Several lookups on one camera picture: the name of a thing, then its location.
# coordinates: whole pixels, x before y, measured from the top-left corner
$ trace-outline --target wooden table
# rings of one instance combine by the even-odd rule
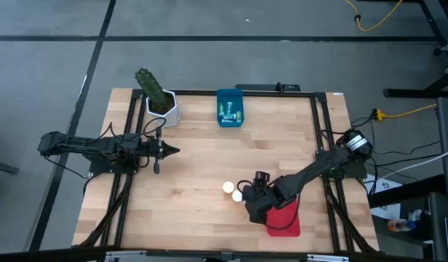
[[[112,122],[115,133],[124,131],[131,94],[131,89],[113,89],[103,130]],[[348,129],[350,122],[343,95],[327,93],[327,99],[332,129]],[[163,139],[181,151],[161,163],[161,174],[155,175],[151,165],[134,176],[121,247],[333,251],[320,178],[303,189],[299,237],[268,236],[263,225],[249,222],[244,205],[234,202],[222,190],[228,180],[234,183],[252,180],[257,170],[269,172],[273,180],[314,161],[316,139],[309,99],[244,97],[245,122],[238,129],[217,125],[214,96],[178,95],[177,101],[182,110],[180,123],[163,129]],[[131,132],[135,131],[136,115]],[[146,114],[143,123],[150,119]],[[103,174],[89,183],[74,244],[86,239],[105,215],[112,182],[113,174]],[[368,243],[377,248],[366,191],[354,179],[345,179],[343,188],[350,219]],[[114,218],[108,244],[113,243],[116,225]],[[345,249],[338,218],[337,227],[341,247]]]

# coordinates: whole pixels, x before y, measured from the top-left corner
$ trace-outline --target potted plant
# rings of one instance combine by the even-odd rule
[[[140,68],[135,72],[135,78],[142,87],[143,92],[148,96],[146,98],[146,110],[153,117],[164,117],[166,123],[164,127],[173,127],[179,122],[180,109],[177,106],[175,93],[163,90],[148,69]]]

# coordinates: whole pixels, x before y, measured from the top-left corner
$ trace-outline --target concrete floor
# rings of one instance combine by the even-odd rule
[[[394,5],[355,4],[364,27],[380,20]],[[448,36],[439,6],[428,5]],[[0,35],[98,35],[107,7],[107,0],[44,4],[0,0]],[[108,35],[432,36],[432,30],[420,7],[409,3],[402,4],[377,30],[362,33],[353,23],[353,10],[341,0],[125,0],[116,4]],[[0,172],[0,253],[27,248],[53,168],[36,147],[42,134],[66,130],[94,46],[94,42],[0,41],[0,160],[20,168],[17,175]],[[100,134],[111,89],[137,87],[133,73],[139,67],[154,72],[165,88],[298,83],[306,91],[344,92],[351,119],[369,115],[374,107],[400,113],[433,101],[386,99],[382,89],[423,88],[439,78],[446,59],[432,55],[435,47],[413,43],[105,42],[77,135]],[[361,130],[370,135],[369,126]],[[375,123],[375,134],[377,151],[408,151],[439,139],[432,110]],[[421,152],[439,153],[439,147]],[[376,157],[378,163],[397,159],[394,155]],[[84,175],[88,166],[80,156],[69,157],[68,167]],[[440,172],[441,164],[436,162],[405,175],[420,179]],[[71,246],[83,183],[65,172],[42,249]],[[388,248],[386,237],[379,239],[381,250],[396,254]],[[416,252],[410,247],[403,255]]]

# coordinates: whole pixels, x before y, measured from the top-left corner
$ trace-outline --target red object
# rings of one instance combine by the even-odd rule
[[[284,227],[287,226],[292,219],[294,218],[294,214],[297,212],[297,201],[294,201],[287,205],[286,207],[276,210],[271,208],[268,211],[268,220],[267,224],[269,226],[274,227]],[[271,229],[266,227],[268,230],[268,234],[272,237],[298,237],[300,236],[300,220],[297,218],[295,219],[294,223],[283,230],[278,229]]]

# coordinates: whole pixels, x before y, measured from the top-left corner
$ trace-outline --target blue plastic tray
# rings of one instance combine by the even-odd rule
[[[220,115],[220,104],[223,104],[224,114],[228,113],[228,102],[232,102],[231,115],[236,114],[237,111],[241,112],[241,122],[223,122],[224,116]],[[216,110],[217,123],[220,127],[240,127],[245,120],[244,115],[244,95],[241,90],[238,89],[224,89],[217,91],[217,110]]]

